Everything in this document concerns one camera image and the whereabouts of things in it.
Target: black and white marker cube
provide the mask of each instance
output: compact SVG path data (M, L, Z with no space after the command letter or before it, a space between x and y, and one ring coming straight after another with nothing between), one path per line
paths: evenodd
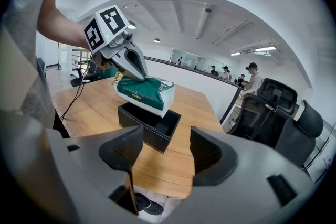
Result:
M130 23L117 5L96 12L84 28L84 33L94 54L122 33Z

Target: floor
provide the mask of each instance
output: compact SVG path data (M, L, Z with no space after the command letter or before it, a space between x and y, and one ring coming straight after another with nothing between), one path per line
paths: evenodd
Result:
M72 86L70 84L70 81L73 78L74 77L69 77L66 74L65 70L57 70L57 66L48 67L47 68L47 82L48 82L49 89L50 89L51 99L53 99L53 96L56 93L67 90L67 89L71 89ZM161 223L182 202L182 199L168 197L166 195L155 193L155 192L141 188L136 185L134 185L134 192L142 193L148 199L157 202L158 204L162 205L164 208L162 215L159 215L159 216L152 216L152 215L147 214L144 211L139 212L139 218L149 223Z

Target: green bag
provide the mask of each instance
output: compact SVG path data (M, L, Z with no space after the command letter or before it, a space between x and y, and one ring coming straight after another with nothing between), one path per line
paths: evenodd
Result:
M146 78L144 81L136 81L123 76L118 82L117 91L162 111L164 102L161 93L173 86L174 83L172 82L156 78Z

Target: black cable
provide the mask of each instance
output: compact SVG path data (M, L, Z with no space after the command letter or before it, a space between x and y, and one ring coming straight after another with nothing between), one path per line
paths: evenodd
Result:
M70 109L70 107L72 106L72 104L73 104L73 103L80 97L80 95L82 94L82 91L83 91L84 86L85 86L85 83L83 84L83 81L84 81L85 76L86 76L87 73L88 73L89 66L90 66L90 64L91 64L91 59L92 59L92 55L90 56L90 59L89 59L89 61L88 61L88 66L86 67L86 70L84 71L84 74L82 75L82 79L81 79L81 81L80 81L80 85L79 85L79 87L78 87L78 89L77 89L77 92L76 92L75 97L73 98L72 102L69 104L69 106L68 106L68 108L66 109L66 111L65 111L65 112L63 113L63 115L60 117L61 121L63 121L65 115L66 115L67 112L69 111L69 109Z

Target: gray sleeve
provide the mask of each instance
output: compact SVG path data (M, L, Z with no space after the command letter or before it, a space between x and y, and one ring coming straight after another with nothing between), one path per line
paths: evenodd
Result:
M251 85L251 89L253 89L254 92L256 93L261 87L261 85L262 85L262 78L261 77L254 78L253 83Z

